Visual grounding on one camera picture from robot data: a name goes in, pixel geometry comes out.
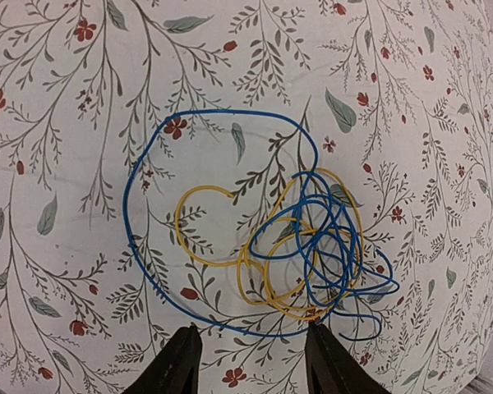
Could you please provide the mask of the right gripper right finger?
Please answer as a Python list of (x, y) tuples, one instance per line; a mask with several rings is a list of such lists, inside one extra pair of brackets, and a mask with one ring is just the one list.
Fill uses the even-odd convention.
[(309, 325), (305, 358), (310, 394), (389, 394), (324, 324)]

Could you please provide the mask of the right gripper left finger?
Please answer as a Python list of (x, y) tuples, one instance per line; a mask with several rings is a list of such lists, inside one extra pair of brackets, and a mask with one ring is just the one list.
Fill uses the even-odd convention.
[(123, 394), (196, 394), (202, 340), (195, 326), (179, 328)]

